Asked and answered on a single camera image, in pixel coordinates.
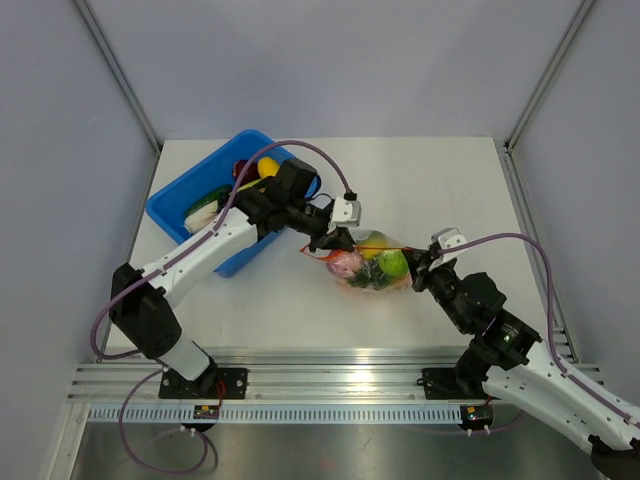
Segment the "green toy apple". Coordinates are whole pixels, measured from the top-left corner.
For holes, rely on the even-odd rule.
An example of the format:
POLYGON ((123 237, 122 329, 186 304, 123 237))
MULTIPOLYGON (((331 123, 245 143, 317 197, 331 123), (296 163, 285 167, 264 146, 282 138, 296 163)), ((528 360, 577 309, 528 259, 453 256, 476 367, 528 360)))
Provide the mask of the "green toy apple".
POLYGON ((399 249, 383 250, 377 256, 380 270, 391 277, 404 277, 409 273, 409 266, 404 254, 399 249))

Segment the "purple toy onion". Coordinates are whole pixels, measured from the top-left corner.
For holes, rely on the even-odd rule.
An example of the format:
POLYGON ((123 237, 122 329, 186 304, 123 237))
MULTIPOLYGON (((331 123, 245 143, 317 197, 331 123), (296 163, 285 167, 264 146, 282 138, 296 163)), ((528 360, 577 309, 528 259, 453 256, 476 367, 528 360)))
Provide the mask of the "purple toy onion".
POLYGON ((328 271, 341 279, 353 277, 363 266, 364 260, 358 252, 339 251, 327 262, 328 271))

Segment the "yellow-green toy mango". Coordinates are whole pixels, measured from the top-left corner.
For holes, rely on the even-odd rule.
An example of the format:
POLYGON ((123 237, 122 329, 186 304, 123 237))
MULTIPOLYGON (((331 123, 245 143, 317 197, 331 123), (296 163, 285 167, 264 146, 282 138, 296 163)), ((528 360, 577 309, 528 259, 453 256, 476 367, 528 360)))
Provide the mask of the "yellow-green toy mango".
POLYGON ((377 255, 389 248, 386 237, 371 236, 356 245, 357 252, 365 261, 374 259, 377 255))

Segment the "clear orange-zip bag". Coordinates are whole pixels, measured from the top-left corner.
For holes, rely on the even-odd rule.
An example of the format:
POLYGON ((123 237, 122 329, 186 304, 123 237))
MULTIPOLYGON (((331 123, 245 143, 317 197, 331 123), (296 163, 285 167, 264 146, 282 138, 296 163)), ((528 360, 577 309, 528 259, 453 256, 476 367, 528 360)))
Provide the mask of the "clear orange-zip bag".
MULTIPOLYGON (((366 240, 367 238, 369 238, 371 236, 374 236, 374 237, 386 237, 387 240, 389 241, 389 248, 387 250, 389 250, 389 249, 399 249, 399 250, 401 250, 403 252, 404 250, 408 250, 409 249, 409 247, 403 245, 398 240, 396 240, 396 239, 394 239, 394 238, 382 233, 381 231, 377 231, 377 230, 352 230, 351 231, 351 235, 352 235, 353 239, 355 240, 355 250, 353 252, 357 252, 356 245, 358 243, 362 242, 363 240, 366 240)), ((332 259, 333 257, 335 257, 340 250, 318 250, 315 253, 312 253, 312 252, 309 251, 308 246, 309 245, 305 245, 303 248, 301 248, 300 249, 300 253, 305 255, 306 257, 308 257, 310 259, 313 259, 317 264, 321 265, 322 269, 324 271, 326 271, 333 278, 333 280, 337 284, 341 285, 345 289, 350 289, 350 290, 354 290, 354 291, 361 291, 361 292, 390 293, 390 292, 402 291, 402 290, 408 288, 410 283, 411 283, 410 274, 408 273, 404 277, 393 277, 391 285, 389 287, 387 287, 386 289, 382 290, 382 291, 352 288, 347 284, 347 279, 338 278, 338 277, 334 276, 333 274, 331 274, 327 269, 327 262, 330 259, 332 259)), ((377 256, 374 259, 371 259, 369 261, 365 261, 363 259, 364 260, 363 266, 365 264, 378 265, 377 264, 377 256)))

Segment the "toy pineapple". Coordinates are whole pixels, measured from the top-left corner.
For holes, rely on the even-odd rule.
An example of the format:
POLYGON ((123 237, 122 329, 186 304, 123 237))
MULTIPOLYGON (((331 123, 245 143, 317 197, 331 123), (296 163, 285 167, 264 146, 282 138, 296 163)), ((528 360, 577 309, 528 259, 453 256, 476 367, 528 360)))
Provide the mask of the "toy pineapple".
POLYGON ((391 285, 392 279, 378 265, 365 264, 347 279, 347 284, 352 288, 382 291, 391 285))

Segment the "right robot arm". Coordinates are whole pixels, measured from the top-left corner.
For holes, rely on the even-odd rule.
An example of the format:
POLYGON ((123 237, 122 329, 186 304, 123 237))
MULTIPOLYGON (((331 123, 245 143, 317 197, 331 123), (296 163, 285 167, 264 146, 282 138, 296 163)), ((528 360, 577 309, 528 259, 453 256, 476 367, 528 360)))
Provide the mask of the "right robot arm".
POLYGON ((464 278, 433 249, 404 257, 416 292, 427 291, 461 334, 456 389, 505 400, 589 454, 608 479, 639 476, 639 409, 558 357, 552 344, 505 309, 505 295, 484 272, 464 278))

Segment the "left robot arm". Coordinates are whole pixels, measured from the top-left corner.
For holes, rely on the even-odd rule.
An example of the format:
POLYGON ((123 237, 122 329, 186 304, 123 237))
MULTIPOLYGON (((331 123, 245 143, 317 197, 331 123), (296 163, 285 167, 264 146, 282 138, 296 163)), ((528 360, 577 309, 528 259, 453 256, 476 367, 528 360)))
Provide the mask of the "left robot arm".
POLYGON ((174 309, 191 288, 236 254, 284 228, 309 238, 312 250, 352 252, 349 229, 357 226, 361 205, 351 190, 323 208, 307 193, 317 172, 293 158, 257 185, 231 192, 213 222, 161 260, 141 269, 125 264, 112 280, 111 322, 146 358, 178 379, 178 389, 203 398, 221 388, 214 359, 184 333, 174 309))

